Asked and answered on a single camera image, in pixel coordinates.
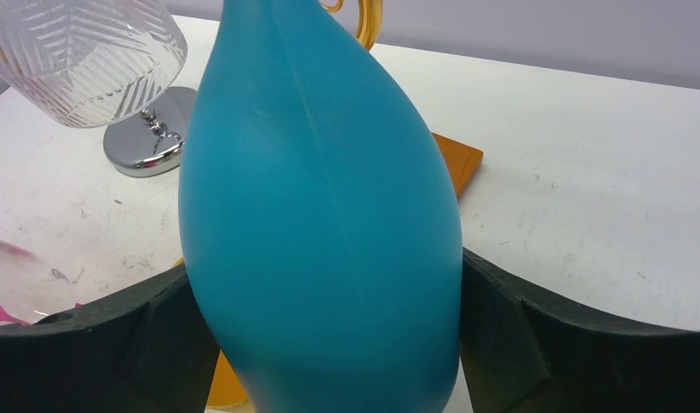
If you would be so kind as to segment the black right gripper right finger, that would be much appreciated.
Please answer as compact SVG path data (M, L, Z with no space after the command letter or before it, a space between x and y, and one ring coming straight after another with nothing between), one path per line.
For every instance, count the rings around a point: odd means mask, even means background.
M469 250L460 333L476 412L700 412L700 331L594 309Z

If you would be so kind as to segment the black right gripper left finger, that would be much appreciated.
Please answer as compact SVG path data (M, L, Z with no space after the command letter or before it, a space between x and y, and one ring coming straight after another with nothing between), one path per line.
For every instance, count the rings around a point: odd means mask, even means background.
M0 326L0 412L202 412L218 345L177 266Z

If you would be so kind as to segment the blue plastic wine glass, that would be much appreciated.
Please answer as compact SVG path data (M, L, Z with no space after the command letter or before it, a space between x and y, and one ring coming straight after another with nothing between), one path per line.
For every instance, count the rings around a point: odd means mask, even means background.
M179 189L200 312L258 412L440 412L462 231L414 104L318 1L227 1Z

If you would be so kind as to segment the clear patterned wine glass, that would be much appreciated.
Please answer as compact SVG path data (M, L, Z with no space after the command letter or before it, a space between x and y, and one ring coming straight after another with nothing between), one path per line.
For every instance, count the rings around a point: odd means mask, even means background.
M186 59L161 1L0 1L0 77L64 126L136 114Z

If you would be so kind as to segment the yellow wine glass at back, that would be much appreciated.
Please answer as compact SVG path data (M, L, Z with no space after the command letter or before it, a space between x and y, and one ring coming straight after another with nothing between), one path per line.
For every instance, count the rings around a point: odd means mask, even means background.
M220 411L252 410L246 391L222 351L218 352L206 408Z

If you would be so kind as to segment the clear small wine glass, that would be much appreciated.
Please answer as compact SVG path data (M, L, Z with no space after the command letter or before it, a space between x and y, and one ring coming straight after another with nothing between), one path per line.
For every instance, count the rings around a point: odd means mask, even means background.
M32 324L83 304L71 280L49 261L0 240L0 294L21 295Z

